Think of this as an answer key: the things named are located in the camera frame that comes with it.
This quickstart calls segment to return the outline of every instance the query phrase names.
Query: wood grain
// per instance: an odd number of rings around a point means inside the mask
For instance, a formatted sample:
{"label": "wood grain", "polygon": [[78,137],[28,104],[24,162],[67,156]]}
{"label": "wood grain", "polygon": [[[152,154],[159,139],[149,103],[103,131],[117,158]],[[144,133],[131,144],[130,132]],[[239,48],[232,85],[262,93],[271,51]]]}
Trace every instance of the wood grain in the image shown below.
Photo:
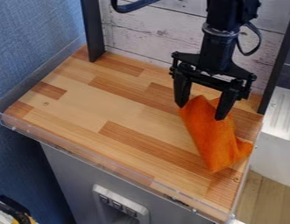
{"label": "wood grain", "polygon": [[290,187],[249,171],[236,217],[246,224],[290,224]]}
{"label": "wood grain", "polygon": [[41,81],[37,85],[35,85],[32,88],[32,91],[35,93],[50,97],[54,100],[59,100],[61,98],[61,96],[63,96],[67,92],[67,90],[52,86],[52,85],[47,84],[43,81]]}
{"label": "wood grain", "polygon": [[[83,47],[6,110],[20,123],[6,122],[133,183],[184,195],[180,199],[201,214],[224,222],[247,160],[217,174],[206,169],[179,116],[172,84],[167,69],[109,52],[90,63]],[[198,85],[194,91],[210,100],[220,94]],[[261,125],[256,104],[252,97],[231,112],[246,141],[256,140]]]}
{"label": "wood grain", "polygon": [[237,219],[250,224],[253,219],[255,204],[259,194],[262,176],[250,171],[237,207]]}
{"label": "wood grain", "polygon": [[290,224],[290,187],[286,186],[284,192],[284,200],[282,206],[282,213],[280,216],[280,223]]}
{"label": "wood grain", "polygon": [[5,110],[5,114],[8,116],[15,116],[16,118],[23,118],[27,114],[29,114],[32,111],[33,107],[23,103],[21,101],[16,101],[12,107],[9,107]]}
{"label": "wood grain", "polygon": [[252,224],[277,224],[282,213],[285,186],[264,178],[256,201]]}

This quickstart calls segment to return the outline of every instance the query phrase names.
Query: gray cabinet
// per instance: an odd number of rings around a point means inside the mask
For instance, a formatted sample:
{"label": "gray cabinet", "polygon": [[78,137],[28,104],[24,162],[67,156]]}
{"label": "gray cabinet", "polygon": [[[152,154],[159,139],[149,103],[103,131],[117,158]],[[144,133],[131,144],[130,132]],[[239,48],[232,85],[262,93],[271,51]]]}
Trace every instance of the gray cabinet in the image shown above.
{"label": "gray cabinet", "polygon": [[213,223],[171,200],[128,183],[66,152],[44,144],[42,147],[78,224],[142,224],[138,219],[131,219],[103,202],[95,203],[94,185],[103,186],[146,207],[150,214],[150,224]]}

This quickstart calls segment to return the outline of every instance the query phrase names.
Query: wooden surface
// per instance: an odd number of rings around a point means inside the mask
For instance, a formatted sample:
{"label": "wooden surface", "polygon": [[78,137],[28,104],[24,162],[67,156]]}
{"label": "wooden surface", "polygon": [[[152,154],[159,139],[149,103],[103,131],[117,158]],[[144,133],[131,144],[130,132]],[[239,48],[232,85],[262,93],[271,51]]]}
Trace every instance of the wooden surface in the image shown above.
{"label": "wooden surface", "polygon": [[246,224],[290,224],[290,187],[250,171],[236,215]]}
{"label": "wooden surface", "polygon": [[[102,0],[105,44],[111,52],[169,67],[172,52],[201,50],[206,2],[162,0],[141,10],[120,14],[110,8],[110,1]],[[290,0],[266,0],[259,18],[252,20],[262,32],[260,49],[250,57],[243,56],[238,49],[235,51],[233,60],[258,76],[252,84],[256,93],[265,89],[289,18]],[[241,31],[240,40],[246,51],[258,43],[258,37],[246,27]]]}
{"label": "wooden surface", "polygon": [[[5,114],[37,127],[30,135],[41,141],[57,144],[116,174],[174,196],[213,219],[224,220],[232,209],[247,160],[211,174],[179,117],[172,85],[167,69],[108,52],[92,64],[83,47]],[[210,100],[220,95],[199,85],[194,85],[192,93]],[[251,142],[262,121],[255,113],[258,101],[259,97],[252,95],[232,109],[237,136]],[[21,122],[4,120],[27,129]]]}

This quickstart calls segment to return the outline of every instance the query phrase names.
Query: black cable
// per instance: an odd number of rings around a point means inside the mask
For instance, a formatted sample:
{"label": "black cable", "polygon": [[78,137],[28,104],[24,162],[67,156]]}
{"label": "black cable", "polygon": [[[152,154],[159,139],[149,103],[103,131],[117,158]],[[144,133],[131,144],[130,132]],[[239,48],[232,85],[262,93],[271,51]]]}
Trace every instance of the black cable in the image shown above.
{"label": "black cable", "polygon": [[249,52],[244,52],[243,47],[240,45],[239,38],[237,38],[237,47],[239,49],[239,52],[242,53],[244,56],[250,56],[250,55],[254,54],[261,47],[262,34],[261,34],[260,30],[254,24],[252,24],[251,22],[248,22],[247,24],[245,24],[245,26],[247,26],[251,31],[256,33],[256,35],[259,38],[258,45],[254,49],[249,51]]}
{"label": "black cable", "polygon": [[135,3],[128,3],[124,5],[118,5],[117,0],[111,0],[112,8],[118,13],[127,13],[134,10],[138,10],[140,8],[145,7],[148,4],[153,4],[158,2],[159,0],[138,0]]}

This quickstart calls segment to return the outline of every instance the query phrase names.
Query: yellow object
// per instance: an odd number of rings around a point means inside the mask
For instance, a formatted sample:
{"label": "yellow object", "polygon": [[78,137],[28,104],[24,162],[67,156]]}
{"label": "yellow object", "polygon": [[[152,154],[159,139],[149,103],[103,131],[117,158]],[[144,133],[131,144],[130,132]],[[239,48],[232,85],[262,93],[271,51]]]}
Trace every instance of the yellow object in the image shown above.
{"label": "yellow object", "polygon": [[206,166],[212,172],[227,168],[251,154],[252,144],[235,136],[231,117],[217,121],[216,108],[204,96],[190,100],[180,114]]}
{"label": "yellow object", "polygon": [[[37,224],[36,221],[32,217],[29,217],[29,220],[31,224]],[[17,220],[13,220],[11,224],[19,224],[19,223]]]}

